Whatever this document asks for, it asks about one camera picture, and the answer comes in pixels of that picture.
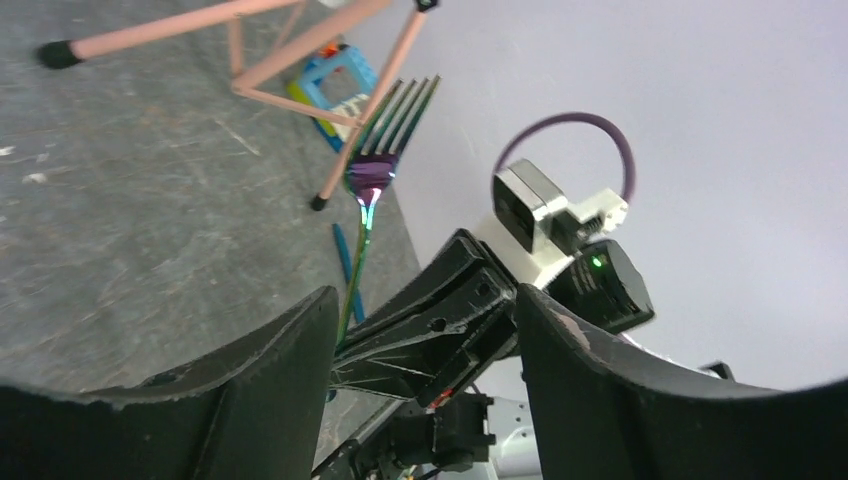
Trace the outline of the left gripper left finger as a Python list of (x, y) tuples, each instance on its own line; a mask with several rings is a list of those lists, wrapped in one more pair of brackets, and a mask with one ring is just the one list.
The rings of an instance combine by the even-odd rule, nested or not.
[(257, 330), (131, 388), (1, 385), (5, 479), (307, 479), (335, 350), (322, 287)]

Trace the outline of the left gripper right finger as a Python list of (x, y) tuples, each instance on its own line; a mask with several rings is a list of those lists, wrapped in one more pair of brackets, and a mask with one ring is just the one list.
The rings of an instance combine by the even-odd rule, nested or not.
[(843, 479), (847, 384), (781, 392), (653, 356), (524, 285), (515, 317), (546, 479)]

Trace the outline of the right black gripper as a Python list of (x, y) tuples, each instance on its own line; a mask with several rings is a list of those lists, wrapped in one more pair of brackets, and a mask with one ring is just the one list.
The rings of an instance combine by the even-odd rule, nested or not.
[(409, 285), (338, 347), (334, 390), (389, 398), (311, 473), (315, 479), (397, 479), (430, 463), (464, 471), (487, 460), (493, 399), (468, 387), (515, 351), (517, 282), (493, 250), (457, 230)]

